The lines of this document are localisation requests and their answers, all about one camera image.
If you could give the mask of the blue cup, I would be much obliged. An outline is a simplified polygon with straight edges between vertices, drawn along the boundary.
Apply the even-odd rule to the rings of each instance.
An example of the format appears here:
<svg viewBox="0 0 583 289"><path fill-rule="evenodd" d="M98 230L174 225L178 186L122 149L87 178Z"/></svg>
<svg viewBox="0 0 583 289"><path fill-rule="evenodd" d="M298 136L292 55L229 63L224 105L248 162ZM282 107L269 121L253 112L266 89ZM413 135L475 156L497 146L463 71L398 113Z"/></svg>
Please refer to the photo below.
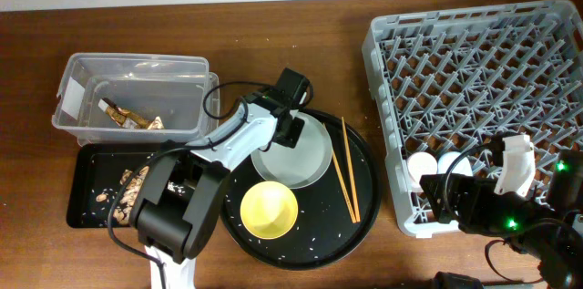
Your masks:
<svg viewBox="0 0 583 289"><path fill-rule="evenodd" d="M457 151L449 151L444 153L437 161L437 173L445 174L460 155L461 153ZM464 157L455 165L453 173L465 176L473 175L472 166L468 157Z"/></svg>

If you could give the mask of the grey plate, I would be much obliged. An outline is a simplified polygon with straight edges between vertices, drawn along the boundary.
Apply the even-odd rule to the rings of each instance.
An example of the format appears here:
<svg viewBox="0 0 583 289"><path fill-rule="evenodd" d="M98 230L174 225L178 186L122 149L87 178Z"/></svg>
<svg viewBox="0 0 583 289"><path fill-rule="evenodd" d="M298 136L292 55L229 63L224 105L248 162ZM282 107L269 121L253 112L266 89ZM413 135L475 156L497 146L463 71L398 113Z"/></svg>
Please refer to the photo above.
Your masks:
<svg viewBox="0 0 583 289"><path fill-rule="evenodd" d="M304 121L294 148L272 144L268 151L255 150L251 161L266 181L277 181L295 190L314 184L328 170L332 160L332 140L327 129L315 117L299 112Z"/></svg>

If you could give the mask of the pink cup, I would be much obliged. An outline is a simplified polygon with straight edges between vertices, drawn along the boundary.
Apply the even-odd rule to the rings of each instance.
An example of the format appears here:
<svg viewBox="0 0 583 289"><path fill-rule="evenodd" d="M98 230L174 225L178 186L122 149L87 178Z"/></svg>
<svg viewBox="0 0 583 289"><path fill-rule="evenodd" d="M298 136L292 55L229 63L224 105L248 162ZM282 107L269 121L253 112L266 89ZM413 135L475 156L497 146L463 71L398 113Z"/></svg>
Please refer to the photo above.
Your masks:
<svg viewBox="0 0 583 289"><path fill-rule="evenodd" d="M422 176L435 175L436 173L437 160L430 153L415 152L406 160L406 174L413 192L423 191L420 185Z"/></svg>

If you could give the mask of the yellow bowl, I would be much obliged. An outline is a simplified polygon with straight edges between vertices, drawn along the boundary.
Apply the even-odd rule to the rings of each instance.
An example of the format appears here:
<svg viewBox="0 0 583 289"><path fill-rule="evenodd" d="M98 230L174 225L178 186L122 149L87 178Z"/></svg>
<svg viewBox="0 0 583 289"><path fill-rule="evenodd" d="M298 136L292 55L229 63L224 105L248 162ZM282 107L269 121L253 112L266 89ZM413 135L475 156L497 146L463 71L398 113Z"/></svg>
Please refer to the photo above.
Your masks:
<svg viewBox="0 0 583 289"><path fill-rule="evenodd" d="M299 205L287 186L263 181L248 189L240 203L242 225L253 236L274 240L286 234L296 223Z"/></svg>

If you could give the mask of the wooden chopstick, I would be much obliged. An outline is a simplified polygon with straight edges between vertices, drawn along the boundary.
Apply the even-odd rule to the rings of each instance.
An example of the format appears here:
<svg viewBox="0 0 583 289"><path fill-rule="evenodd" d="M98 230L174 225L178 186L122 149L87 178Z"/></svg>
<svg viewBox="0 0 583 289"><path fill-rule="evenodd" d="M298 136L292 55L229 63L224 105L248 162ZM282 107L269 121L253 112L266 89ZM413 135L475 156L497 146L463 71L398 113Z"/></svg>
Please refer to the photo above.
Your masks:
<svg viewBox="0 0 583 289"><path fill-rule="evenodd" d="M343 198L344 198L347 210L349 212L351 221L352 221L352 223L357 223L357 222L355 222L355 217L354 217L354 212L353 212L352 192L348 193L347 186L346 186L346 183L345 183L345 180L343 177L343 172L341 170L340 163L338 161L338 158L336 156L336 152L335 152L334 148L332 148L332 162L333 162L333 165L334 165L334 168L336 171L336 175L338 177L338 181L339 181L339 184L341 187L341 192L343 194Z"/></svg>
<svg viewBox="0 0 583 289"><path fill-rule="evenodd" d="M341 117L341 122L342 122L342 128L343 128L345 155L346 155L347 167L348 167L348 172L349 172L349 180L350 180L351 192L352 192L352 199L353 199L353 212L354 212L355 222L360 222L361 215L360 215L358 195L357 195L356 183L355 183L354 172L353 172L352 153L351 153L351 149L350 149L350 140L348 137L348 130L346 127L344 117Z"/></svg>

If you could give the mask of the gold foil wrapper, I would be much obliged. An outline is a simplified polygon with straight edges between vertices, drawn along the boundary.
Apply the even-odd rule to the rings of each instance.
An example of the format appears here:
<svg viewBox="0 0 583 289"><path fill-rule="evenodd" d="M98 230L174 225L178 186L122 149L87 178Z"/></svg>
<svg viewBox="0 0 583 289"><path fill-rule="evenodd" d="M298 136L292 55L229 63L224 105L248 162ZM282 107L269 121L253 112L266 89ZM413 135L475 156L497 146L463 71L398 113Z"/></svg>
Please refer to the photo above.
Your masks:
<svg viewBox="0 0 583 289"><path fill-rule="evenodd" d="M155 130L165 128L160 117L155 117L153 120L142 118L131 110L119 107L108 98L100 99L98 107L123 129Z"/></svg>

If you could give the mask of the food scraps pile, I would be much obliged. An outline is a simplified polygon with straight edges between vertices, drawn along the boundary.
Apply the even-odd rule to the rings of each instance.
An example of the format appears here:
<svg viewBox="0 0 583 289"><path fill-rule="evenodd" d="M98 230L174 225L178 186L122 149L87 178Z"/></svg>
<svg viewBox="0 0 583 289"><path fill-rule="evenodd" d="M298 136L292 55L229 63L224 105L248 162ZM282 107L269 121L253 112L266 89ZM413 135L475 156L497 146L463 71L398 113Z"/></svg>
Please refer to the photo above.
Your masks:
<svg viewBox="0 0 583 289"><path fill-rule="evenodd" d="M119 183L124 185L128 181L128 186L123 190L122 197L113 212L113 220L115 224L126 226L129 222L129 215L138 197L139 191L142 187L143 181L148 175L149 166L142 168L138 174L131 180L129 176L131 175L131 170L125 170L120 178ZM113 189L103 189L95 200L98 204L97 208L100 212L108 213L117 193Z"/></svg>

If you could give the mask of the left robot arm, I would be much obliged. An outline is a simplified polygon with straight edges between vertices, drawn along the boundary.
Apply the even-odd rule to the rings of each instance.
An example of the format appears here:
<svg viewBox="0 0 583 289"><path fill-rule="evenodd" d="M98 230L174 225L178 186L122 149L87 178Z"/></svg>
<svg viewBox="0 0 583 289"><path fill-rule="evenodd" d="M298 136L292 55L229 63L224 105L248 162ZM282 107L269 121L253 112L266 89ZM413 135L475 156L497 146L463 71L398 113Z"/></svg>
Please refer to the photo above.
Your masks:
<svg viewBox="0 0 583 289"><path fill-rule="evenodd" d="M155 288L191 288L196 258L212 235L231 173L252 152L272 143L294 147L303 128L297 116L303 93L267 89L242 98L234 114L202 139L155 153L129 223L144 245ZM179 159L189 157L187 178L195 188L187 201L171 195L168 184Z"/></svg>

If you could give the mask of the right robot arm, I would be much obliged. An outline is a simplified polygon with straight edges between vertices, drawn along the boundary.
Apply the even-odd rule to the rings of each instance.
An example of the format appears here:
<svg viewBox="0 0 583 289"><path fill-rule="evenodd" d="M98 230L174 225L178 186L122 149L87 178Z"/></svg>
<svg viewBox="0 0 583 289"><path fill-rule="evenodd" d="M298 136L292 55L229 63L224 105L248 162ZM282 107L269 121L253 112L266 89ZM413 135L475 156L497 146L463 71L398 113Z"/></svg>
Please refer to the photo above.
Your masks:
<svg viewBox="0 0 583 289"><path fill-rule="evenodd" d="M582 153L563 150L541 205L515 192L498 194L489 179L461 174L424 175L420 180L435 218L468 234L500 238L515 252L536 257L551 288L582 286Z"/></svg>

